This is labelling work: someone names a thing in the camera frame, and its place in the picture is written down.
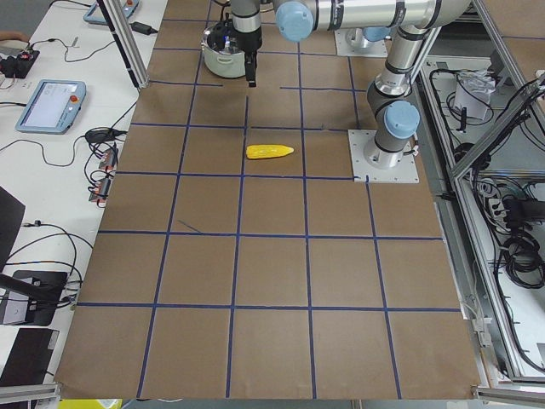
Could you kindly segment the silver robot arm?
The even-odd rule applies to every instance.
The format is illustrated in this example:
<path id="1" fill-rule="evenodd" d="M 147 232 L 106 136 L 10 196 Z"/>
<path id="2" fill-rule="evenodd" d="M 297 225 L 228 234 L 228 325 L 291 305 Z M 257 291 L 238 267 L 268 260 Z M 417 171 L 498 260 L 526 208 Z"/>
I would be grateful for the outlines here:
<path id="1" fill-rule="evenodd" d="M 366 142 L 364 156 L 371 166 L 390 170 L 404 156 L 416 133 L 420 113 L 406 100 L 412 71 L 433 28 L 445 26 L 468 8 L 468 1 L 274 1 L 276 24 L 283 37 L 300 42 L 314 31 L 393 28 L 395 34 L 384 68 L 367 89 L 377 131 Z"/>
<path id="2" fill-rule="evenodd" d="M 237 46 L 244 52 L 245 78 L 256 87 L 257 53 L 262 46 L 261 6 L 270 1 L 232 0 L 231 16 Z"/>

